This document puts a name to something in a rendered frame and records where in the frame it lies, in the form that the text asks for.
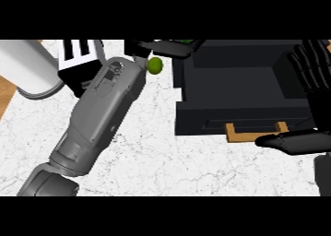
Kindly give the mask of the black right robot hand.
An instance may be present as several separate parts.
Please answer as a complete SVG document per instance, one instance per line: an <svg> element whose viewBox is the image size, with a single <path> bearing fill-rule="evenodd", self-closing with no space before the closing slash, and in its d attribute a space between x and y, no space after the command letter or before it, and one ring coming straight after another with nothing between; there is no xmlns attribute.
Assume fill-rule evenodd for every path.
<svg viewBox="0 0 331 236"><path fill-rule="evenodd" d="M331 53L321 40L303 40L289 54L305 89L315 129L261 136L255 144L289 155L331 152Z"/></svg>

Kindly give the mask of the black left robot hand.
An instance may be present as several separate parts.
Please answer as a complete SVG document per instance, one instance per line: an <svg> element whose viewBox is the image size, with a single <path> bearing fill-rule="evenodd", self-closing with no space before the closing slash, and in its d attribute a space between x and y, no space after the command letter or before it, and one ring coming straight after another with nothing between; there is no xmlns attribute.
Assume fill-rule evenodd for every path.
<svg viewBox="0 0 331 236"><path fill-rule="evenodd" d="M125 40L125 55L148 58L151 54L175 59L187 59L204 40L190 42L173 40Z"/></svg>

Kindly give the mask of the green cup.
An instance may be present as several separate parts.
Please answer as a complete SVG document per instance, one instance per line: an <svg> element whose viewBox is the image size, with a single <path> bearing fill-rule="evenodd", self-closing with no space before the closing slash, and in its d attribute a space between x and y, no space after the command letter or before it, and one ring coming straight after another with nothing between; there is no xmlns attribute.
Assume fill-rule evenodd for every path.
<svg viewBox="0 0 331 236"><path fill-rule="evenodd" d="M160 57L153 57L148 60L148 72L153 75L159 75L163 71L163 67L165 67L165 64L163 64L162 58Z"/></svg>

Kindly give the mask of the dark grey drawer front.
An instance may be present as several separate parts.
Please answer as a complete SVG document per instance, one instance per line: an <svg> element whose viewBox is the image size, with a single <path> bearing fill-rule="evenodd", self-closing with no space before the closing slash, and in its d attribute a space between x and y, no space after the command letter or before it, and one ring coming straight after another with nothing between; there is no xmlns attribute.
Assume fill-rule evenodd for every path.
<svg viewBox="0 0 331 236"><path fill-rule="evenodd" d="M176 103L178 136L224 135L227 124L235 125L238 133L274 132L277 122L286 122L290 131L315 127L305 99Z"/></svg>

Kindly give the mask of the dark grey open drawer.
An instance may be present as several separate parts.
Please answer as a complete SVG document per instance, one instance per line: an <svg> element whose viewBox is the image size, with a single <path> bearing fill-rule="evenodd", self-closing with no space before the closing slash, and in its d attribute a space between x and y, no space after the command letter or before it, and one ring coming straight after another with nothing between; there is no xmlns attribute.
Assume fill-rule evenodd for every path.
<svg viewBox="0 0 331 236"><path fill-rule="evenodd" d="M209 40L173 65L184 101L224 107L308 105L289 53L300 40Z"/></svg>

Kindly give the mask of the black and white toaster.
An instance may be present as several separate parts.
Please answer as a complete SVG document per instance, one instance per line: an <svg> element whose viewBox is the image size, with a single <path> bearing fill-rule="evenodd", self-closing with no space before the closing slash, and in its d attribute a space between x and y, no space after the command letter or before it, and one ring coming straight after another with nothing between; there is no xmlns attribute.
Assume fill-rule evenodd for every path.
<svg viewBox="0 0 331 236"><path fill-rule="evenodd" d="M58 40L58 76L79 98L107 63L103 40Z"/></svg>

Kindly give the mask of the white cylindrical container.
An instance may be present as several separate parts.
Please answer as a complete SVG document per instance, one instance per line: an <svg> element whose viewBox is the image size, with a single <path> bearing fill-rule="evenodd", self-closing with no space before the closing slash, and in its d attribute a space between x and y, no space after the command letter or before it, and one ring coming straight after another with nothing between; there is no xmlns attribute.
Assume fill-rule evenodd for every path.
<svg viewBox="0 0 331 236"><path fill-rule="evenodd" d="M0 40L0 76L30 100L49 98L64 87L58 61L38 40Z"/></svg>

